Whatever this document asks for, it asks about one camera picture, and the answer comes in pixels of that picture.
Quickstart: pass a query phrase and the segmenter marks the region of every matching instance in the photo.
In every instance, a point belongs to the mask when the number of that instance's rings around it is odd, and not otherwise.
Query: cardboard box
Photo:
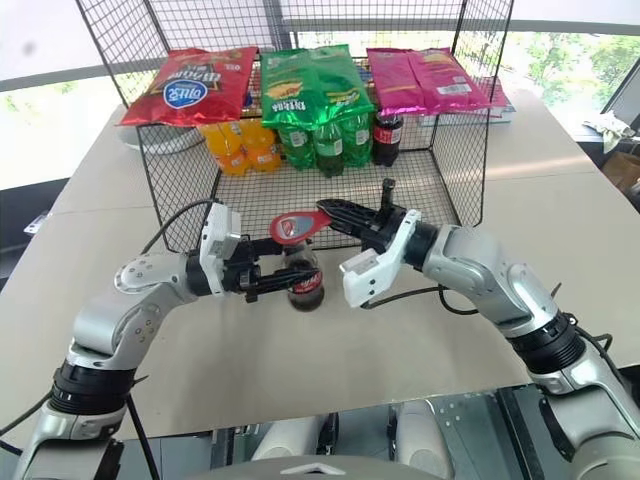
[[[604,164],[602,173],[618,190],[624,192],[640,179],[640,157],[629,153],[615,152]]]

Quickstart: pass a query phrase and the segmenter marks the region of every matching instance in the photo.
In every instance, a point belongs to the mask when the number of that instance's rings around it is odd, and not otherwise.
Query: plastic bottle
[[[240,121],[242,143],[251,166],[261,172],[273,172],[282,160],[276,147],[273,130],[264,128],[259,118]]]
[[[216,123],[198,127],[207,140],[207,147],[224,173],[244,175],[250,167],[242,148],[242,131],[237,122]]]
[[[285,246],[283,255],[285,267],[318,268],[318,258],[306,242]],[[287,298],[293,308],[301,312],[310,312],[318,308],[324,299],[322,272],[316,273],[309,280],[294,285],[287,292]]]
[[[373,121],[373,163],[390,167],[400,153],[402,139],[402,117],[398,115],[381,116]]]
[[[311,168],[315,165],[315,153],[309,132],[297,127],[283,126],[278,129],[278,136],[291,165],[297,169]]]
[[[339,123],[344,147],[344,164],[363,167],[371,160],[371,117],[368,113],[353,115]]]
[[[342,134],[335,122],[322,125],[313,132],[313,145],[316,149],[316,164],[325,177],[342,175]]]

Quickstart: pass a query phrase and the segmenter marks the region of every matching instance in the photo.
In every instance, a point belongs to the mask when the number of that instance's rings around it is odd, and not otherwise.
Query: orange soda bottle
[[[242,141],[251,166],[261,172],[273,172],[282,163],[273,130],[264,128],[259,118],[240,122]]]
[[[242,131],[237,122],[202,125],[198,129],[220,170],[229,175],[246,173],[251,164],[242,148]]]

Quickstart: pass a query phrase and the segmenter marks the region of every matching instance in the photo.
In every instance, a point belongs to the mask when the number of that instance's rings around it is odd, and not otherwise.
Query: white wall
[[[0,0],[0,80],[100,65],[73,0]]]

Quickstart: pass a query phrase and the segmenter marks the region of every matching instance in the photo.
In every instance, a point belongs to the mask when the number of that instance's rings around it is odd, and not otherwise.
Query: white cloth
[[[636,133],[629,125],[617,119],[613,110],[595,115],[583,123],[602,134],[604,153],[609,153],[613,150],[621,139],[631,138]]]

